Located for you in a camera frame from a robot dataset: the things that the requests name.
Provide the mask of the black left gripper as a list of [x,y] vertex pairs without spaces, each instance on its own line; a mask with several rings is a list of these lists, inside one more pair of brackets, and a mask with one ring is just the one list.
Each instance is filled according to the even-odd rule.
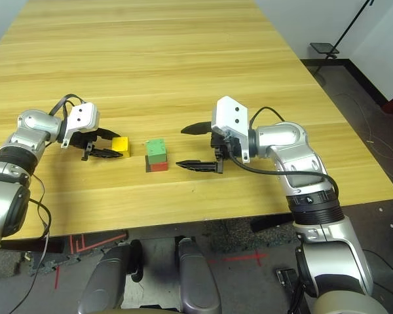
[[71,146],[83,150],[82,161],[87,161],[89,156],[97,158],[123,157],[122,153],[114,150],[95,148],[94,143],[98,137],[102,139],[114,139],[120,137],[120,135],[107,129],[98,128],[96,131],[84,133],[77,131],[71,136]]

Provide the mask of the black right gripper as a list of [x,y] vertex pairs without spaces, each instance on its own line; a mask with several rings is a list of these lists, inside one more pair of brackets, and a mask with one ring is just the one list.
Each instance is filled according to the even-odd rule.
[[[184,127],[182,134],[203,135],[212,132],[211,122],[197,122]],[[197,172],[223,173],[223,162],[230,158],[230,153],[234,157],[241,157],[240,141],[236,137],[224,137],[212,132],[210,145],[214,149],[215,162],[202,162],[200,160],[183,160],[176,162],[176,165],[183,169]]]

